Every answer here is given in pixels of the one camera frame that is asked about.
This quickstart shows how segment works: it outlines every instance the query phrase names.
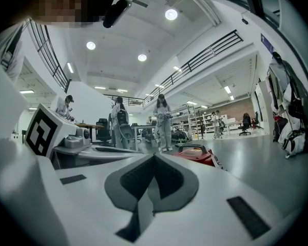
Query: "black metal railing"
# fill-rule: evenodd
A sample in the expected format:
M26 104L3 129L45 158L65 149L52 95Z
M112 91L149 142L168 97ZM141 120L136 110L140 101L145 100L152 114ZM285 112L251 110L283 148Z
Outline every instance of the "black metal railing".
M112 99L112 102L115 103L117 97L114 95L104 95L108 98ZM144 106L144 100L142 98L135 98L135 97L128 97L128 96L120 96L123 98L123 105L125 106L136 106L136 107L143 107Z
M52 47L47 26L33 20L27 25L37 52L58 85L67 93L70 79L66 77Z
M147 105L151 102L156 96L166 91L169 87L173 86L180 79L185 76L191 75L191 72L196 68L200 67L204 63L208 62L210 59L219 55L228 48L242 42L243 39L237 33L237 30L232 31L229 34L226 34L219 40L215 41L213 44L202 50L191 60L185 63L179 70L174 72L166 80L164 80L158 87L156 87L148 97L144 99L144 105Z

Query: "ceiling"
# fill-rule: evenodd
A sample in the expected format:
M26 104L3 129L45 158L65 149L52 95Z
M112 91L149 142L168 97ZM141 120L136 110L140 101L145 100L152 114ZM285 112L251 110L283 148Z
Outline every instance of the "ceiling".
M19 91L33 90L34 93L24 94L29 108L37 108L39 104L50 107L55 94L49 92L37 78L37 74L33 73L24 63L20 76L18 77L16 86Z
M144 80L142 78L155 74L178 50L182 50L180 40L186 42L189 38L183 31L196 32L198 27L192 26L196 25L196 20L206 17L192 0L139 1L148 7L133 3L110 29L104 28L102 23L83 29L62 28L69 62L78 73L85 74L80 75L80 78L86 78L83 82L92 87L107 88L105 94L118 95L114 89L125 89L129 91L125 95L134 96ZM170 8L179 14L174 21L165 18L165 12ZM96 44L93 51L86 48L88 41ZM147 60L138 61L139 54L146 54Z
M197 103L196 108L201 105L212 106L229 103L230 96L235 99L247 96L252 91L255 77L256 57L239 60L228 67L208 75L204 79L183 89L179 93L168 98L172 110L186 104L187 101ZM228 86L231 94L224 87Z

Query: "table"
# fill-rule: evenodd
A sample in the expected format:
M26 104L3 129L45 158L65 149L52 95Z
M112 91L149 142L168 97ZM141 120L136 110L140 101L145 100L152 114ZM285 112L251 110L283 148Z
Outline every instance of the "table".
M137 126L131 126L132 129L134 129L134 145L135 150L138 151L138 141L137 141L137 129L155 129L156 126L152 125L137 125Z
M226 126L227 126L227 135L230 135L229 126L231 126L231 125L237 125L237 124L239 124L240 126L242 126L242 123L243 123L243 121L234 121L234 122L228 122L228 123L226 123Z
M103 126L99 126L99 125L89 125L89 124L75 124L76 126L78 126L79 128L86 128L89 130L89 134L90 134L90 141L92 143L92 129L103 129Z

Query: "purple sign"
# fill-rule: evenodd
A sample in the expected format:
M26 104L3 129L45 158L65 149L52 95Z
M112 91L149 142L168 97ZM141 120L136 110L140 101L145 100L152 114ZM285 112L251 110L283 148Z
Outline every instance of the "purple sign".
M274 51L273 45L268 41L266 37L264 37L263 34L261 34L261 42L267 47L268 51L272 54Z

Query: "gray floor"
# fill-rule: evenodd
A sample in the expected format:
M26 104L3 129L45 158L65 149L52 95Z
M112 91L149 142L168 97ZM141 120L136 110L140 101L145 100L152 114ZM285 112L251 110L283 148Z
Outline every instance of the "gray floor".
M264 195L283 216L303 206L308 196L308 154L286 160L281 145L273 143L271 136L193 143L211 148L224 168ZM144 153L157 152L144 139L139 149ZM174 147L168 153L176 151Z

